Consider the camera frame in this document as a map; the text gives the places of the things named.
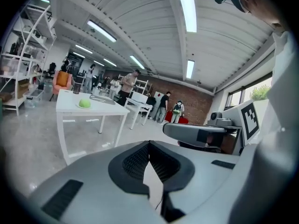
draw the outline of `concrete floor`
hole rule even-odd
[[[43,100],[34,109],[26,109],[22,105],[19,116],[16,112],[4,111],[0,137],[7,153],[7,177],[25,196],[66,166],[57,134],[55,107],[55,101]],[[142,140],[160,140],[177,145],[177,141],[163,134],[162,126],[152,120],[147,120],[145,126],[141,122],[136,123],[130,130],[132,116],[132,112],[127,116],[119,145]],[[64,122],[68,152],[72,154],[85,150],[93,153],[109,148],[107,144],[113,143],[116,133],[114,125],[119,116],[106,117],[102,134],[98,134],[101,117],[68,119],[75,120]]]

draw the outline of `fluorescent light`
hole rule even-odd
[[[78,47],[78,48],[80,48],[80,49],[82,49],[82,50],[84,50],[84,51],[86,51],[86,52],[89,52],[90,54],[92,54],[92,52],[91,52],[91,51],[89,51],[89,50],[85,49],[84,47],[80,47],[80,46],[78,46],[78,45],[76,45],[76,47]]]
[[[50,1],[49,1],[49,0],[40,0],[40,1],[43,1],[43,2],[50,3]]]
[[[194,67],[194,61],[188,60],[186,78],[191,79],[192,72],[193,72],[193,67]]]
[[[181,0],[187,32],[197,32],[194,0]]]
[[[135,63],[136,63],[137,65],[140,66],[141,69],[143,69],[143,70],[145,69],[144,66],[141,65],[141,63],[135,58],[135,56],[130,55],[130,57],[131,57],[131,59],[132,59],[133,61],[135,61]]]
[[[106,61],[106,62],[112,64],[113,66],[117,66],[117,65],[115,65],[114,63],[112,63],[111,61],[107,60],[106,58],[104,58],[104,61]]]
[[[100,28],[97,24],[95,24],[93,21],[89,20],[87,22],[89,26],[96,29],[98,32],[102,33],[105,37],[107,37],[110,41],[116,42],[116,39],[111,36],[107,31],[105,31],[103,28]]]
[[[101,64],[100,62],[97,62],[97,61],[93,61],[93,62],[96,62],[97,64],[104,66],[104,65],[103,65],[103,64]]]
[[[78,56],[80,56],[80,57],[83,57],[83,58],[85,58],[85,56],[83,56],[83,55],[80,55],[80,54],[78,54],[78,53],[76,53],[76,52],[73,52],[74,54],[76,54],[76,55],[78,55]]]

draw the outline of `man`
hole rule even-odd
[[[159,124],[162,124],[163,120],[164,120],[164,117],[165,117],[165,114],[166,114],[166,111],[167,111],[167,105],[168,105],[168,100],[169,100],[169,96],[171,95],[170,91],[168,91],[166,93],[166,95],[164,95],[161,99],[161,102],[160,102],[160,106],[157,110],[157,113],[154,117],[154,121],[157,121]]]
[[[263,20],[268,24],[274,24],[277,27],[282,27],[288,29],[285,21],[271,0],[231,0],[233,4],[241,12],[251,13],[253,16]],[[296,62],[296,42],[293,36],[285,31],[281,37],[273,34],[275,41],[275,66],[273,69],[272,85],[278,80],[278,78],[283,74],[285,69],[291,64]],[[269,134],[270,132],[278,131],[280,127],[279,120],[276,113],[271,105],[268,104],[263,123],[261,125],[261,131],[256,139],[258,143],[261,139]],[[213,141],[213,136],[207,138],[207,143]],[[224,136],[221,149],[228,154],[231,154],[234,149],[234,137],[228,135]]]
[[[132,87],[134,87],[135,78],[140,75],[140,71],[136,69],[133,73],[127,74],[125,77],[121,79],[122,88],[120,91],[120,99],[118,100],[118,104],[124,106],[129,94],[131,92]]]
[[[178,123],[181,116],[184,116],[185,108],[183,102],[179,100],[173,107],[171,123]]]

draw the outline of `desk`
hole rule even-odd
[[[103,116],[99,128],[99,133],[102,133],[103,125],[105,122],[105,116],[121,115],[121,123],[118,126],[118,133],[114,139],[114,146],[116,147],[127,114],[129,113],[129,110],[125,109],[124,107],[122,107],[117,103],[115,103],[114,105],[110,105],[108,103],[102,103],[91,99],[90,99],[91,102],[90,109],[82,109],[76,106],[76,104],[79,104],[80,99],[82,98],[89,99],[89,97],[90,94],[87,93],[79,93],[78,95],[76,95],[72,91],[66,91],[66,90],[60,90],[58,94],[57,103],[56,103],[57,129],[58,129],[60,146],[67,165],[71,163],[70,158],[85,155],[86,152],[82,151],[77,154],[70,154],[70,155],[68,154],[66,143],[65,143],[65,137],[64,137],[63,117],[65,116]]]
[[[148,105],[148,104],[144,104],[144,103],[140,103],[140,102],[135,101],[135,100],[133,100],[133,99],[131,99],[131,98],[127,98],[127,101],[126,101],[124,107],[125,107],[125,108],[128,108],[128,109],[130,109],[130,110],[132,110],[132,111],[135,112],[135,115],[134,115],[134,117],[133,117],[133,123],[132,123],[132,125],[131,125],[131,127],[130,127],[130,129],[133,129],[134,124],[135,124],[136,119],[137,119],[137,116],[138,116],[138,113],[139,113],[139,112],[146,112],[145,119],[144,119],[144,121],[143,121],[143,123],[142,123],[142,125],[144,125],[144,124],[145,124],[145,121],[148,119],[150,110],[151,110],[151,108],[152,108],[153,106],[152,106],[152,105]]]

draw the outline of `orange chair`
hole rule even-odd
[[[56,84],[58,73],[59,73],[59,71],[56,71],[55,75],[54,75],[54,78],[53,78],[53,82],[52,82],[52,84],[53,84],[53,94],[51,96],[50,101],[52,100],[54,95],[58,95],[60,89],[68,90],[71,87],[72,74],[69,74],[69,77],[67,79],[67,84],[66,84],[66,86],[63,87],[63,86],[60,86],[60,85]]]

